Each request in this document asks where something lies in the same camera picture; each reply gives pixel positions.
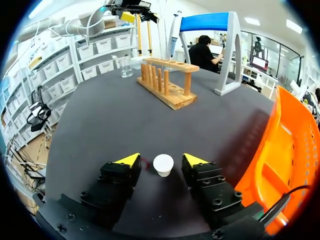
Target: black shirt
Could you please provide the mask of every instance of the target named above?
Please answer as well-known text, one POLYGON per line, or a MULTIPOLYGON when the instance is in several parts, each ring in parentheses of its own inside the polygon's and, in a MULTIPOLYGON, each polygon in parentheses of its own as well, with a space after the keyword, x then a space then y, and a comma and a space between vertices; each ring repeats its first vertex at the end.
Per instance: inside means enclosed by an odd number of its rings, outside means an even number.
POLYGON ((218 73, 218 64, 213 64, 215 59, 210 52, 210 48, 204 44, 197 43, 189 49, 191 64, 199 66, 201 69, 218 73))

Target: ceiling light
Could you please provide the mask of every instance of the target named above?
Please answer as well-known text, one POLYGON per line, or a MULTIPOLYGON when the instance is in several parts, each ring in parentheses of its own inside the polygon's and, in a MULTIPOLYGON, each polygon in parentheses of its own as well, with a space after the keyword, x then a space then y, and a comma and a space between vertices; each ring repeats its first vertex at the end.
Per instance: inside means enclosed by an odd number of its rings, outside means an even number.
POLYGON ((260 22, 259 22, 257 19, 245 17, 244 20, 245 20, 248 24, 260 26, 260 22))
POLYGON ((43 9, 45 9, 47 6, 52 4, 54 0, 42 0, 29 14, 28 18, 32 19, 34 18, 38 13, 40 13, 43 9))
POLYGON ((298 34, 302 33, 302 27, 300 27, 298 24, 294 23, 293 21, 290 21, 289 19, 286 20, 286 26, 293 31, 297 32, 298 34))

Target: glass beaker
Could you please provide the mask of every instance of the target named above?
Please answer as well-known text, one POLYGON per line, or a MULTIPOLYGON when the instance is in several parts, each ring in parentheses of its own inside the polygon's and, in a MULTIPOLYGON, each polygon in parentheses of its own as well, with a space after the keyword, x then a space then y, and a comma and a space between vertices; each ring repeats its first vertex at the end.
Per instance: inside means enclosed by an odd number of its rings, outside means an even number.
POLYGON ((121 68, 121 77, 122 78, 129 78, 131 77, 134 73, 131 68, 131 59, 130 57, 124 57, 122 59, 119 59, 119 64, 121 68))

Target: small white cup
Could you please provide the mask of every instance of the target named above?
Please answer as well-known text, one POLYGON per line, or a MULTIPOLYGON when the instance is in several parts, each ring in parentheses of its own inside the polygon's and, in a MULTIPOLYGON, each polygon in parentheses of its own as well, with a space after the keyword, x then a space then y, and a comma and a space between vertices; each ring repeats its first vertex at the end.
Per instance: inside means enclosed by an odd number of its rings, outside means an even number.
POLYGON ((153 160, 153 167, 161 177, 165 178, 174 167, 174 159, 167 154, 160 154, 153 160))

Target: black table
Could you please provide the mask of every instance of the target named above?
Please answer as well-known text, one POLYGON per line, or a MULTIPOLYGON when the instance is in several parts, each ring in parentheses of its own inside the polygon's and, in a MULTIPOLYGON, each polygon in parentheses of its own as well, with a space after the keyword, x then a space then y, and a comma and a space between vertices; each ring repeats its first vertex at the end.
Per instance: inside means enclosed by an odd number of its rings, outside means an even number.
MULTIPOLYGON (((197 101, 172 110, 136 83, 140 75, 121 78, 114 70, 81 83, 58 123, 46 170, 46 197, 61 194, 80 202, 107 161, 134 153, 150 164, 141 171, 131 201, 114 231, 143 237, 179 237, 209 230, 181 172, 183 153, 223 167, 234 187, 249 166, 273 106, 268 98, 241 86, 225 96, 214 94, 215 73, 192 74, 197 101), (169 154, 169 177, 154 173, 152 161, 169 154)), ((170 80, 184 85, 181 72, 170 80)))

